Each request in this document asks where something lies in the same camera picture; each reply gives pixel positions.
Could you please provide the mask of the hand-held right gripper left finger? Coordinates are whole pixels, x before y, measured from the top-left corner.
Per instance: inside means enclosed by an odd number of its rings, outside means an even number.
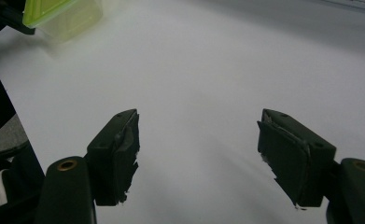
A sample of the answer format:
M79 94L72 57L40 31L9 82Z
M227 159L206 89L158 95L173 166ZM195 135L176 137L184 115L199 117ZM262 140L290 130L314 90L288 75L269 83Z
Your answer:
M115 115L87 147L93 198L99 206L124 203L138 163L139 114L136 109Z

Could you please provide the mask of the green plastic container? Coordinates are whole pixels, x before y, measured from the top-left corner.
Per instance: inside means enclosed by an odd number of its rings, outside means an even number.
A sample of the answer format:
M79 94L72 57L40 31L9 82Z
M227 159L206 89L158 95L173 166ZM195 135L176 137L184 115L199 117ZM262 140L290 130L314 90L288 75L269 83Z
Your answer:
M48 39L67 41L103 16L102 0L26 0L22 24Z

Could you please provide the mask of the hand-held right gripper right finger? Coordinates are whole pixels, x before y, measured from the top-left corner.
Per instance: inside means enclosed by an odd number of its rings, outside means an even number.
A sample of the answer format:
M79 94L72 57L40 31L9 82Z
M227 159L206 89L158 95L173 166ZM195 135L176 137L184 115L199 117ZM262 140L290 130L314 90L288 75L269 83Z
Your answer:
M258 152L294 205L319 207L321 178L334 161L336 147L288 114L263 109L258 122Z

